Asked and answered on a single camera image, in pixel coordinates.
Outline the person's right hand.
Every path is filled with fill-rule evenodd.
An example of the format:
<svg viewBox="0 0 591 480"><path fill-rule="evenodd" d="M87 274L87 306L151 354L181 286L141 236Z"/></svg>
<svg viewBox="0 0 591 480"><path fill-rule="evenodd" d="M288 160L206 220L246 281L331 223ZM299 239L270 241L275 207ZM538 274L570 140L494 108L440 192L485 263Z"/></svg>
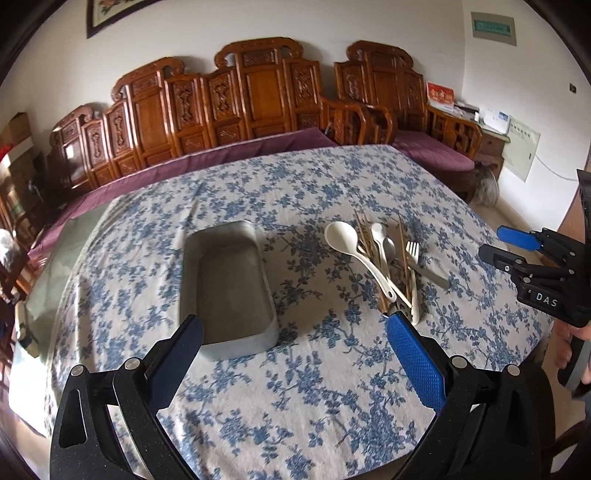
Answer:
<svg viewBox="0 0 591 480"><path fill-rule="evenodd" d="M591 339L591 326L576 328L561 320L554 322L554 336L556 337L555 365L559 369L564 369L572 357L571 343L573 338L579 338L584 341Z"/></svg>

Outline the person's right forearm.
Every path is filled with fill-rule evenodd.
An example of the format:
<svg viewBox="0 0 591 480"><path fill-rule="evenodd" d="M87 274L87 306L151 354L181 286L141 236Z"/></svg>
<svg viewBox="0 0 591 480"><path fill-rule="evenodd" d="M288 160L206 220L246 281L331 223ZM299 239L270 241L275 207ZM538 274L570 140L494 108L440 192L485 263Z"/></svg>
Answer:
<svg viewBox="0 0 591 480"><path fill-rule="evenodd" d="M578 193L575 194L558 232L581 243L585 241L585 220Z"/></svg>

